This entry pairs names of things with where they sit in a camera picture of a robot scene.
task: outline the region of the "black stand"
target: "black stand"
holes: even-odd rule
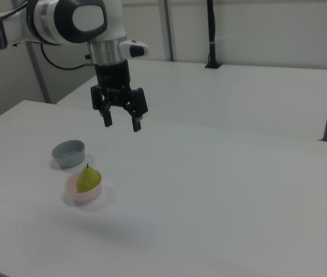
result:
[[[91,88],[94,110],[103,116],[104,125],[112,125],[111,106],[123,107],[132,117],[134,132],[141,129],[142,115],[148,111],[142,88],[130,88],[127,60],[106,66],[95,66],[98,84]]]
[[[217,69],[222,63],[218,63],[216,60],[216,45],[215,45],[215,34],[216,34],[216,21],[215,13],[213,11],[213,0],[207,0],[207,11],[208,11],[208,33],[209,33],[209,60],[205,68]]]

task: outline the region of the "black cable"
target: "black cable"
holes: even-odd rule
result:
[[[14,15],[15,13],[19,12],[20,10],[23,10],[26,8],[27,5],[27,1],[23,2],[22,4],[18,5],[16,8],[14,8],[10,13],[5,14],[4,16],[1,17],[1,19],[6,19],[12,15]]]
[[[76,66],[74,68],[63,68],[61,66],[58,66],[56,65],[55,63],[53,63],[47,56],[47,54],[45,53],[44,51],[44,46],[43,44],[40,45],[40,49],[42,50],[42,53],[43,53],[43,56],[45,57],[45,59],[47,60],[48,63],[50,63],[52,66],[54,66],[55,68],[58,68],[58,69],[62,69],[62,70],[76,70],[76,69],[79,69],[79,68],[83,68],[86,64],[83,64],[83,65],[79,65],[79,66]]]

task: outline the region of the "white wall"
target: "white wall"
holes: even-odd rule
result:
[[[0,12],[11,9],[0,1]],[[22,100],[44,101],[24,44],[0,51],[0,115]]]
[[[327,69],[326,2],[215,5],[215,15],[216,36],[228,36],[221,62]],[[178,61],[206,62],[206,6],[173,3],[172,17]]]

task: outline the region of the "pear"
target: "pear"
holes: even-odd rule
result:
[[[87,164],[86,168],[82,170],[81,175],[76,182],[76,189],[78,192],[88,192],[89,190],[95,188],[101,180],[101,176],[94,170],[93,167]]]

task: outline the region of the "gray bowl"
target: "gray bowl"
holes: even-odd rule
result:
[[[80,140],[65,141],[53,149],[52,156],[59,166],[73,167],[85,159],[85,145]]]

